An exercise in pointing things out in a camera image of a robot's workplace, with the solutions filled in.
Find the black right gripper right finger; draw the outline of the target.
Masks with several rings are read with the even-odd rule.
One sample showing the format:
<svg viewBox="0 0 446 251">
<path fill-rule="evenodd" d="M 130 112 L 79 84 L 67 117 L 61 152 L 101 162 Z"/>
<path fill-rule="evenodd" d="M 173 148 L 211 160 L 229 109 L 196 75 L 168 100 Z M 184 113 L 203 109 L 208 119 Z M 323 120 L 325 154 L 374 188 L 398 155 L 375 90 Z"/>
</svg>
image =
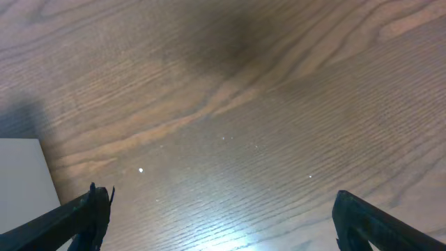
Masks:
<svg viewBox="0 0 446 251">
<path fill-rule="evenodd" d="M 341 251 L 444 250 L 445 244 L 346 190 L 337 193 L 332 219 Z"/>
</svg>

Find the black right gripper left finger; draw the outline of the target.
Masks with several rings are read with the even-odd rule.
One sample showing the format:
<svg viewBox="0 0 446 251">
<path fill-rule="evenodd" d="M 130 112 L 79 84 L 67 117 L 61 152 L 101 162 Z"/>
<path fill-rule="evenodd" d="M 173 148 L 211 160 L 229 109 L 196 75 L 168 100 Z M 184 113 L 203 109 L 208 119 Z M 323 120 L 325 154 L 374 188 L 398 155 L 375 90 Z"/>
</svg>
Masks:
<svg viewBox="0 0 446 251">
<path fill-rule="evenodd" d="M 100 251 L 110 222 L 114 193 L 90 185 L 84 195 L 1 235 L 2 251 Z"/>
</svg>

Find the white box pink inside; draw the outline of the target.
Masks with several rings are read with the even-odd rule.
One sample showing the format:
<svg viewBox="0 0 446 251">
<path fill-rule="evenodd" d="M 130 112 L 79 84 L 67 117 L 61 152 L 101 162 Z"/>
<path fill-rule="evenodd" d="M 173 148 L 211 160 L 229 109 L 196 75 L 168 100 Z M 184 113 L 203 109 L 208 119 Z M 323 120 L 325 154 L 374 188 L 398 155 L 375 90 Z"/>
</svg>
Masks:
<svg viewBox="0 0 446 251">
<path fill-rule="evenodd" d="M 37 139 L 1 139 L 1 249 L 7 231 L 61 205 Z"/>
</svg>

